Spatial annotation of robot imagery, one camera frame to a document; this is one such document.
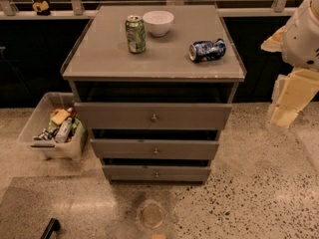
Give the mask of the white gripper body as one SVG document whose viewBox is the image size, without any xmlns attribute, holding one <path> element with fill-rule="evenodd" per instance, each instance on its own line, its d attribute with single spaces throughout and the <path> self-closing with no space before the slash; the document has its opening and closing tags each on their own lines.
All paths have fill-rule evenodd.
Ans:
<svg viewBox="0 0 319 239">
<path fill-rule="evenodd" d="M 287 21 L 282 59 L 293 67 L 319 69 L 319 0 L 304 0 Z"/>
</svg>

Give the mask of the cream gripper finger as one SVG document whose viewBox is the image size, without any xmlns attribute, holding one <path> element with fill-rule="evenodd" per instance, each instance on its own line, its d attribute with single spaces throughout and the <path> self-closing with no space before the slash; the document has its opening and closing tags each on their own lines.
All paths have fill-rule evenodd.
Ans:
<svg viewBox="0 0 319 239">
<path fill-rule="evenodd" d="M 283 36 L 284 28 L 279 28 L 272 36 L 270 36 L 268 39 L 266 39 L 261 44 L 261 49 L 266 52 L 281 52 L 281 41 Z"/>
<path fill-rule="evenodd" d="M 319 72 L 295 68 L 285 79 L 269 123 L 289 127 L 319 92 Z"/>
</svg>

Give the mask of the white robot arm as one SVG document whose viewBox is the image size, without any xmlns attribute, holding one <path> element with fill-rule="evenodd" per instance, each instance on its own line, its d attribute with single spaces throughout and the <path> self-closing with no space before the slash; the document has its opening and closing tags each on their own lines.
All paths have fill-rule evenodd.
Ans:
<svg viewBox="0 0 319 239">
<path fill-rule="evenodd" d="M 280 52 L 293 70 L 273 98 L 269 123 L 288 128 L 319 92 L 319 0 L 304 0 L 261 49 Z"/>
</svg>

